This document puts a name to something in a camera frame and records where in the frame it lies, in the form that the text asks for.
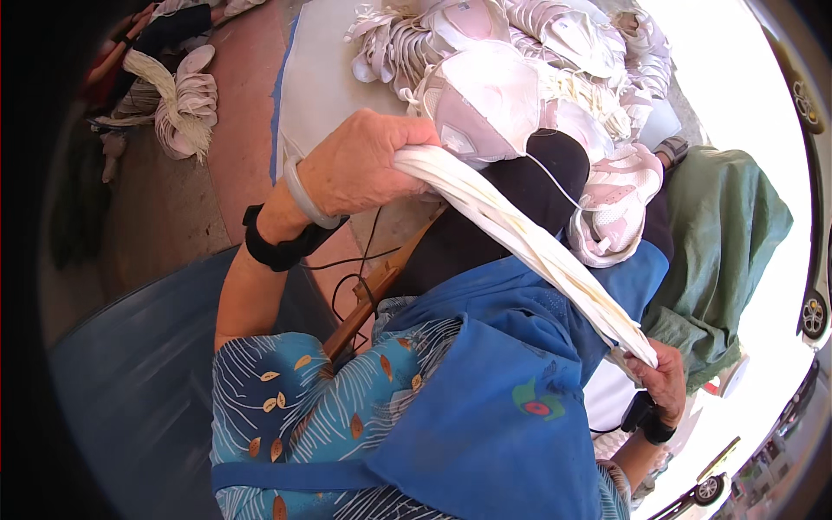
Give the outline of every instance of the black pants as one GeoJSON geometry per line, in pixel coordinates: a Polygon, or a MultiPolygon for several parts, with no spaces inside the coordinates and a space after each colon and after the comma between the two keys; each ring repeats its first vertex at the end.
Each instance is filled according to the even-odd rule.
{"type": "MultiPolygon", "coordinates": [[[[577,201],[589,175],[587,153],[566,134],[539,133],[543,132],[546,134],[529,138],[527,152],[577,201]]],[[[546,172],[528,157],[495,162],[480,173],[535,224],[553,235],[567,225],[575,210],[546,172]]],[[[642,239],[658,247],[668,260],[672,258],[673,240],[664,184],[647,205],[642,239]]],[[[505,247],[449,207],[428,228],[402,274],[384,296],[423,295],[445,280],[509,255],[505,247]]]]}
{"type": "MultiPolygon", "coordinates": [[[[207,3],[175,12],[169,17],[158,17],[139,34],[133,48],[147,56],[159,59],[165,47],[174,47],[188,38],[199,36],[210,30],[210,6],[207,3]]],[[[111,111],[130,91],[136,75],[123,68],[118,71],[110,94],[107,96],[106,111],[111,111]]]]}

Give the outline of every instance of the concrete floor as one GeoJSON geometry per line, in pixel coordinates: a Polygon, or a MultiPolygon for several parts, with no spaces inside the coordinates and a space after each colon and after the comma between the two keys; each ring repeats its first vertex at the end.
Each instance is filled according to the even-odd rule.
{"type": "MultiPolygon", "coordinates": [[[[129,133],[121,169],[112,183],[102,252],[96,262],[57,272],[42,262],[42,308],[47,344],[82,316],[152,280],[170,274],[202,255],[210,255],[244,237],[241,219],[248,205],[261,203],[271,189],[271,93],[290,37],[290,24],[305,0],[269,0],[215,30],[209,43],[216,55],[208,72],[220,94],[206,164],[173,161],[156,142],[151,127],[129,133]],[[79,298],[79,288],[84,297],[79,298]]],[[[626,0],[597,0],[605,12],[633,5],[626,0]]],[[[691,144],[708,142],[696,114],[674,80],[669,100],[691,144]]],[[[402,245],[437,209],[436,203],[396,201],[381,210],[369,253],[402,245]]],[[[310,265],[361,256],[376,210],[354,215],[309,259],[310,265]]],[[[364,267],[367,275],[382,260],[364,267]]],[[[357,272],[359,262],[315,271],[327,300],[335,285],[357,272]]],[[[355,304],[345,284],[335,299],[347,315],[355,304]]],[[[369,324],[363,329],[369,332],[369,324]]]]}

